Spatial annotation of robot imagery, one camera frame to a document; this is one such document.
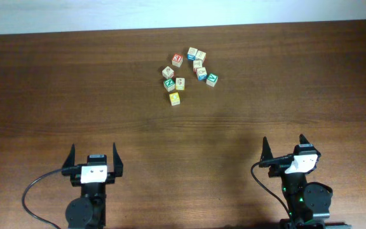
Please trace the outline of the yellow sided picture block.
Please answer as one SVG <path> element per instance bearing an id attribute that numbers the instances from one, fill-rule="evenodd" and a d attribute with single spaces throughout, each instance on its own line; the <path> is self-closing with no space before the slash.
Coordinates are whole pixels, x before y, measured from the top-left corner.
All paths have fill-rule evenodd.
<path id="1" fill-rule="evenodd" d="M 184 78 L 176 78 L 175 79 L 175 89 L 176 90 L 185 90 L 185 79 Z"/>

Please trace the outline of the green V wooden block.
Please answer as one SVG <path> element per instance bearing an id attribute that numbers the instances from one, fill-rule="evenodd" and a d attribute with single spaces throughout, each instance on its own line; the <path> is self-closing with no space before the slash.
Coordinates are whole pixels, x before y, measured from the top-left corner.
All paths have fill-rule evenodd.
<path id="1" fill-rule="evenodd" d="M 218 81 L 219 77 L 213 73 L 210 73 L 207 77 L 206 84 L 214 87 Z"/>

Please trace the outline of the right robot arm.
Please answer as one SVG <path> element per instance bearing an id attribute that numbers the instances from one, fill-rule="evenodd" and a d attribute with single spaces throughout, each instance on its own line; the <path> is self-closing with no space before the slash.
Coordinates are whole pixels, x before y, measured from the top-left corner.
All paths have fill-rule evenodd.
<path id="1" fill-rule="evenodd" d="M 291 154 L 274 157 L 266 137 L 262 140 L 260 161 L 250 171 L 255 177 L 254 168 L 268 168 L 268 177 L 281 179 L 281 192 L 285 201 L 280 201 L 288 214 L 281 219 L 280 228 L 351 228 L 346 223 L 326 224 L 330 217 L 333 189 L 318 182 L 307 182 L 306 176 L 316 169 L 321 153 L 304 135 L 299 136 L 299 144 Z"/>

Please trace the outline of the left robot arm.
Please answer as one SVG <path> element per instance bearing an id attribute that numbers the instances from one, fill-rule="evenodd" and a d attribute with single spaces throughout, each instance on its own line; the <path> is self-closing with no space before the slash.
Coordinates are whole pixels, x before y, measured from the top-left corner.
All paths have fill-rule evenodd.
<path id="1" fill-rule="evenodd" d="M 75 164 L 76 150 L 71 146 L 62 166 L 62 175 L 69 176 L 73 187 L 80 187 L 79 198 L 72 200 L 65 217 L 69 228 L 99 229 L 106 226 L 106 186 L 123 175 L 123 162 L 116 145 L 112 145 L 114 170 L 108 171 L 106 155 L 89 155 L 86 163 Z"/>

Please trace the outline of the green N wooden block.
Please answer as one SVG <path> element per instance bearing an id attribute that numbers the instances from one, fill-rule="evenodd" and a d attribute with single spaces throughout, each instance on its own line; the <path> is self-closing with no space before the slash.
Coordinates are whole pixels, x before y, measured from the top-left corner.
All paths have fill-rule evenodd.
<path id="1" fill-rule="evenodd" d="M 167 92 L 171 92 L 172 90 L 175 90 L 175 82 L 172 78 L 169 78 L 163 82 L 164 88 Z"/>

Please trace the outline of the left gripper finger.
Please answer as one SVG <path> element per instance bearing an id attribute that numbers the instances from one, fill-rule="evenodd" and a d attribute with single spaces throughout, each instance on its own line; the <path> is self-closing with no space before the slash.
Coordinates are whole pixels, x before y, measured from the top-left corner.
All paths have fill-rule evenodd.
<path id="1" fill-rule="evenodd" d="M 76 154 L 75 145 L 72 144 L 70 153 L 68 154 L 65 162 L 63 163 L 62 166 L 63 169 L 68 169 L 74 166 L 75 154 Z"/>
<path id="2" fill-rule="evenodd" d="M 114 174 L 122 175 L 123 174 L 123 162 L 118 154 L 115 143 L 113 143 L 113 145 L 112 145 L 112 153 L 113 153 Z"/>

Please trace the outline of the blue bordered wooden block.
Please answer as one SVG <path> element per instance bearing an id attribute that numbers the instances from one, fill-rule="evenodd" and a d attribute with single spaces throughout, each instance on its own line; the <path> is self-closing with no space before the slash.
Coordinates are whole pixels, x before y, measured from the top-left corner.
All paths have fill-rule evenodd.
<path id="1" fill-rule="evenodd" d="M 207 70 L 205 67 L 200 67 L 196 69 L 196 75 L 199 81 L 207 78 Z"/>

